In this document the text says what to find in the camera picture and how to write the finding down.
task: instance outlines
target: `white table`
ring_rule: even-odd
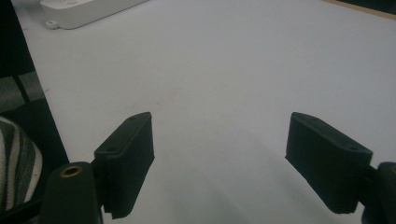
[[[156,160],[106,223],[353,223],[284,159],[290,114],[396,161],[396,22],[319,0],[151,0],[76,30],[16,2],[70,161],[150,111]]]

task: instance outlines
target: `metal screw hole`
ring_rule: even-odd
[[[63,177],[63,178],[68,178],[68,177],[72,177],[72,176],[78,175],[81,172],[82,172],[82,167],[81,166],[69,166],[67,168],[64,168],[61,171],[60,176]]]

